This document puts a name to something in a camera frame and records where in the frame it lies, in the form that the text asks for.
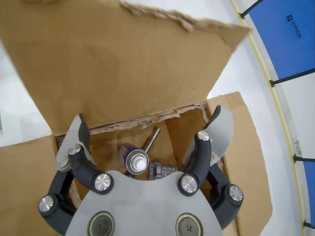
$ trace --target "silver metal plate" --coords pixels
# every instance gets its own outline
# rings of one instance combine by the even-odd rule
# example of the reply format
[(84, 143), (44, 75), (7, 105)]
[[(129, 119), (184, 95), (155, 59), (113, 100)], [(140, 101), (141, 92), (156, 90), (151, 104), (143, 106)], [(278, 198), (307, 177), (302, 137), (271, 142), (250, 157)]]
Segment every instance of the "silver metal plate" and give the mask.
[(114, 179), (113, 189), (106, 195), (88, 192), (66, 236), (86, 236), (91, 217), (100, 211), (113, 216), (113, 236), (176, 236), (176, 221), (183, 213), (191, 213), (200, 220), (204, 235), (223, 236), (219, 222), (202, 192), (198, 190), (191, 197), (179, 192), (177, 181), (182, 172), (153, 181), (132, 179), (114, 170), (108, 173)]
[[(233, 138), (233, 115), (224, 106), (221, 106), (221, 111), (216, 119), (204, 129), (210, 136), (211, 151), (214, 154), (214, 160), (210, 166), (214, 165), (224, 155), (231, 144)], [(186, 163), (190, 153), (195, 148), (195, 139), (193, 138), (186, 153), (183, 157), (183, 165)]]
[[(84, 153), (86, 155), (86, 158), (93, 162), (92, 156), (87, 150), (87, 148), (84, 146), (84, 144), (79, 141), (79, 128), (81, 124), (81, 119), (79, 115), (76, 115), (70, 125), (70, 128), (60, 146), (60, 149), (58, 150), (57, 156), (56, 156), (56, 162), (59, 162), (62, 160), (63, 157), (68, 156), (68, 149), (73, 148), (75, 144), (82, 145), (84, 148)], [(64, 168), (60, 168), (57, 166), (57, 169), (60, 172), (67, 172), (71, 169), (70, 165), (66, 165)]]

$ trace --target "aerosol can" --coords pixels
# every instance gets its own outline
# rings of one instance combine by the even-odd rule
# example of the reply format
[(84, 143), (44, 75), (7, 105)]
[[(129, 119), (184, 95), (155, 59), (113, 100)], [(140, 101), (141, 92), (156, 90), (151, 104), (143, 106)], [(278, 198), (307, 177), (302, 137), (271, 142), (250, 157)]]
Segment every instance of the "aerosol can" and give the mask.
[(158, 127), (153, 128), (150, 137), (143, 145), (143, 150), (131, 143), (124, 143), (119, 147), (118, 154), (129, 172), (129, 177), (134, 178), (135, 175), (142, 174), (148, 168), (149, 157), (147, 153), (160, 131), (161, 130)]
[(133, 144), (122, 144), (119, 147), (118, 154), (127, 171), (132, 175), (142, 174), (148, 168), (148, 154)]

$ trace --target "round metal cap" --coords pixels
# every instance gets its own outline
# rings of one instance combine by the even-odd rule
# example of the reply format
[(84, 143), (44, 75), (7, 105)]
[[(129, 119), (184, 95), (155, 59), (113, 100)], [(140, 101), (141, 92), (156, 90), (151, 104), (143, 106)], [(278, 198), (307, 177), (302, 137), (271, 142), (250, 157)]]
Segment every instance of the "round metal cap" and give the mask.
[(197, 217), (184, 213), (176, 221), (177, 236), (201, 236), (203, 228)]
[(47, 212), (53, 207), (53, 205), (54, 205), (54, 199), (51, 196), (47, 195), (47, 196), (44, 196), (42, 200), (40, 200), (38, 209), (41, 212)]
[(210, 164), (212, 164), (213, 163), (213, 161), (216, 159), (216, 157), (214, 156), (214, 154), (213, 153), (211, 153), (211, 160), (210, 160)]
[(208, 141), (210, 139), (209, 134), (206, 133), (205, 131), (198, 132), (197, 136), (198, 136), (199, 139), (201, 139), (203, 141)]
[(57, 160), (57, 168), (64, 168), (69, 162), (68, 157), (62, 157)]
[(70, 149), (68, 149), (68, 154), (69, 155), (74, 155), (77, 154), (81, 149), (81, 145), (80, 144), (75, 144), (74, 147), (71, 147)]
[(242, 190), (235, 185), (230, 186), (229, 195), (234, 201), (241, 201), (243, 199)]
[(102, 215), (95, 219), (92, 224), (92, 233), (95, 236), (107, 236), (111, 231), (111, 221), (109, 217)]
[(181, 187), (188, 193), (194, 193), (197, 190), (197, 182), (190, 175), (184, 175), (180, 181)]
[(88, 224), (89, 236), (112, 236), (115, 230), (115, 221), (110, 213), (98, 212), (90, 219)]
[(108, 174), (100, 174), (96, 180), (94, 187), (97, 191), (105, 191), (110, 185), (110, 176)]

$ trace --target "corrugated cardboard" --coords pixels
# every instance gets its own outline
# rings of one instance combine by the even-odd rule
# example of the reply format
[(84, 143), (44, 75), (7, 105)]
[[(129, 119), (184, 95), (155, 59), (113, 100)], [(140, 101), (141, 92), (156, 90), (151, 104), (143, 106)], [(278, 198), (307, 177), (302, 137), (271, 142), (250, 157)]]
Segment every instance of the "corrugated cardboard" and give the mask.
[[(230, 181), (240, 186), (244, 192), (243, 205), (237, 217), (239, 235), (260, 235), (271, 217), (272, 206), (264, 159), (251, 116), (239, 93), (210, 99), (207, 104), (210, 112), (219, 104), (233, 113), (234, 135), (224, 155), (224, 170)], [(149, 151), (150, 160), (158, 158), (164, 164), (178, 163), (181, 169), (181, 158), (193, 135), (204, 126), (205, 121), (200, 109), (187, 111), (180, 116), (156, 124), (161, 129), (161, 133)], [(125, 173), (117, 148), (125, 142), (141, 147), (153, 127), (154, 125), (151, 125), (141, 129), (137, 126), (92, 135), (90, 149), (96, 166), (102, 171), (118, 170)], [(38, 213), (37, 205), (40, 198), (48, 192), (56, 173), (54, 157), (56, 150), (53, 136), (0, 148), (1, 235), (34, 235), (38, 228), (40, 232), (43, 231), (40, 235), (55, 235)], [(146, 176), (147, 173), (136, 176), (136, 179), (144, 180), (147, 179)], [(23, 178), (21, 186), (23, 192), (29, 196), (27, 201), (19, 198), (20, 191), (16, 190), (16, 181), (12, 177)], [(76, 186), (80, 198), (83, 199), (88, 190), (78, 181)], [(202, 192), (207, 198), (210, 197), (209, 189), (208, 182), (205, 182)], [(224, 235), (237, 236), (235, 229), (231, 223), (223, 231)]]
[(0, 33), (54, 135), (202, 102), (246, 27), (115, 0), (0, 0)]
[(239, 92), (207, 101), (211, 112), (223, 105), (233, 114), (234, 134), (224, 154), (224, 167), (231, 183), (238, 185), (244, 200), (237, 215), (240, 235), (260, 235), (272, 214), (272, 205), (260, 141), (251, 115)]
[[(54, 135), (65, 134), (74, 116), (83, 113), (92, 129), (90, 148), (96, 166), (120, 172), (125, 170), (117, 147), (124, 142), (141, 147), (153, 129), (151, 123), (157, 123), (162, 131), (149, 152), (150, 159), (181, 163), (193, 135), (204, 126), (208, 92), (249, 31), (111, 0), (0, 0), (0, 21), (2, 42)], [(272, 207), (250, 114), (237, 93), (207, 104), (210, 111), (221, 104), (233, 113), (234, 137), (224, 158), (225, 169), (230, 181), (244, 191), (238, 215), (240, 235), (259, 235)], [(138, 123), (148, 127), (141, 129)], [(38, 201), (56, 172), (53, 151), (57, 148), (51, 140), (46, 137), (2, 149), (1, 178), (11, 186), (8, 191), (1, 187), (4, 234), (37, 233), (35, 221), (23, 222), (26, 213), (36, 217), (43, 234), (52, 232), (45, 231), (48, 225), (37, 211)], [(4, 175), (10, 172), (27, 176), (23, 189), (31, 194), (31, 200), (18, 202), (19, 212), (8, 211), (19, 196), (11, 178)], [(83, 198), (86, 189), (78, 182), (76, 185)], [(202, 188), (208, 191), (209, 184)], [(10, 216), (3, 224), (6, 212)]]
[(56, 174), (53, 135), (0, 147), (0, 234), (56, 236), (38, 211), (38, 203)]

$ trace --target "screw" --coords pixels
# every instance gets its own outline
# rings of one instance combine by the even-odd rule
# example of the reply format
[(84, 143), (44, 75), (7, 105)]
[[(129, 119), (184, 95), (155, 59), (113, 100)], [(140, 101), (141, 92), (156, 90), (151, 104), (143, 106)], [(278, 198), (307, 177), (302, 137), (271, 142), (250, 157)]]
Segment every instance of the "screw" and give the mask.
[(62, 157), (57, 160), (57, 169), (64, 168), (69, 162), (68, 157)]
[(75, 144), (74, 147), (71, 147), (69, 150), (68, 150), (68, 154), (69, 155), (74, 155), (74, 154), (77, 154), (81, 149), (81, 145), (80, 144)]
[(51, 196), (47, 195), (47, 196), (44, 196), (40, 200), (38, 209), (41, 212), (47, 212), (53, 207), (53, 205), (54, 205), (54, 199)]
[(198, 136), (199, 139), (201, 139), (203, 141), (208, 141), (210, 139), (209, 134), (206, 133), (205, 131), (198, 132), (197, 136)]
[(100, 174), (94, 183), (97, 191), (105, 191), (110, 186), (110, 176), (106, 173)]

